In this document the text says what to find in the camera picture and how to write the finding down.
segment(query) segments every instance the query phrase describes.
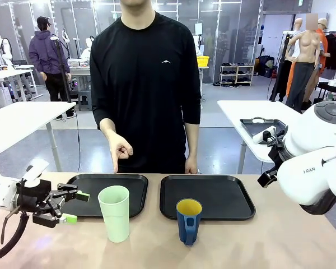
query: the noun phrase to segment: tray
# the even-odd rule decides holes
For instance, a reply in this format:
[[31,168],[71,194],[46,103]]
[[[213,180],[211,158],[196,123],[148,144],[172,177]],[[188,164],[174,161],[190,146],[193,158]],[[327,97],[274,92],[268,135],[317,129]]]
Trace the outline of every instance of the tray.
[[63,206],[62,212],[81,217],[102,217],[98,195],[101,190],[112,185],[121,185],[129,190],[129,217],[142,212],[146,201],[148,179],[142,175],[81,174],[71,178],[67,184],[74,184],[90,200],[71,200]]
[[255,206],[243,183],[229,175],[171,175],[161,181],[160,210],[176,220],[176,204],[192,198],[203,206],[202,220],[247,220]]
[[[251,138],[266,130],[270,126],[276,127],[277,133],[286,129],[286,125],[278,119],[264,119],[261,117],[255,117],[253,119],[241,119],[240,122]],[[267,142],[262,141],[259,144],[266,145]]]

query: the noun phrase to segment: cup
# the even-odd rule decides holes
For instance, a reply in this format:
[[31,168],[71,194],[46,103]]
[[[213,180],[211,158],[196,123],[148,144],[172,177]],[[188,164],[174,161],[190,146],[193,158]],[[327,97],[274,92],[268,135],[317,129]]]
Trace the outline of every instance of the cup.
[[177,203],[179,239],[185,245],[193,245],[197,239],[202,205],[194,199],[182,199]]
[[123,186],[111,186],[100,191],[99,202],[108,239],[113,243],[129,236],[129,191]]

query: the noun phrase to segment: shoe rack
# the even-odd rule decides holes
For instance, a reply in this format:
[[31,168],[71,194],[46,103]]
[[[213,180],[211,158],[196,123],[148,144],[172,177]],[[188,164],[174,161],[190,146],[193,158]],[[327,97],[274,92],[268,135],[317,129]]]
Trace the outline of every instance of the shoe rack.
[[[234,71],[234,73],[223,75],[224,71]],[[249,86],[251,86],[251,83],[253,81],[253,74],[254,74],[254,66],[220,66],[220,72],[219,72],[220,86],[228,84],[249,84]],[[238,81],[239,78],[248,76],[250,78],[248,81]]]

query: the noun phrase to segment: man in black shirt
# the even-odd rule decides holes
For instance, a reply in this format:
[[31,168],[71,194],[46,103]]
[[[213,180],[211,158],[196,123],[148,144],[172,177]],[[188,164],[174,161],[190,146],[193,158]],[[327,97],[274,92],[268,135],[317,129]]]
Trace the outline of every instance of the man in black shirt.
[[197,173],[201,96],[193,36],[156,13],[151,0],[121,0],[121,9],[94,40],[90,60],[92,110],[114,171]]

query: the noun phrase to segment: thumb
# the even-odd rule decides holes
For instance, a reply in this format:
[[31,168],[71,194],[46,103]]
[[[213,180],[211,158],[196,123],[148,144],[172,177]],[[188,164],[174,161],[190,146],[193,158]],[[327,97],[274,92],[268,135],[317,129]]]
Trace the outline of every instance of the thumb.
[[129,156],[133,155],[133,147],[127,141],[124,141],[122,146],[127,150]]
[[114,173],[118,172],[118,155],[117,155],[117,150],[112,150],[111,151],[111,157],[112,157],[112,163],[113,163],[113,171]]

